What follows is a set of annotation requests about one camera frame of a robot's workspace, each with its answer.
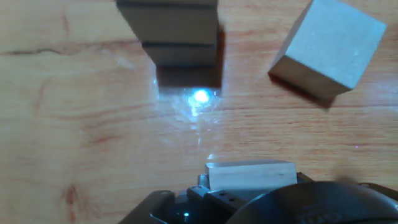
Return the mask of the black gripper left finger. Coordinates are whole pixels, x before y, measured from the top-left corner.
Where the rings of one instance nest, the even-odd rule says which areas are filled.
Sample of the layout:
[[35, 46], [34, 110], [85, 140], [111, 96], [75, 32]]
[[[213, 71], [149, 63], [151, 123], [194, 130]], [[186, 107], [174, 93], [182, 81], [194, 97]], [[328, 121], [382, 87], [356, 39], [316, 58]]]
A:
[[150, 193], [119, 224], [226, 223], [247, 201], [225, 190], [211, 190], [206, 174], [198, 184], [176, 195], [171, 190]]

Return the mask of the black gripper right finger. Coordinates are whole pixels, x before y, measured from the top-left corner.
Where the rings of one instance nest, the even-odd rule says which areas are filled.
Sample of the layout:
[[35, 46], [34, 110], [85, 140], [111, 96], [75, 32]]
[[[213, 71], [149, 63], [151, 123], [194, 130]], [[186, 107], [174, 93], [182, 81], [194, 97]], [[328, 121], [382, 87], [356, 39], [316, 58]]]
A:
[[[297, 173], [297, 182], [298, 183], [305, 183], [305, 182], [314, 182], [313, 179], [311, 179], [309, 176], [305, 175], [302, 172]], [[389, 198], [392, 198], [394, 200], [397, 200], [397, 191], [390, 189], [388, 187], [374, 184], [374, 183], [357, 183], [357, 185], [360, 185], [362, 187], [366, 187], [368, 189], [374, 190], [376, 192], [379, 192], [380, 194], [383, 194]]]

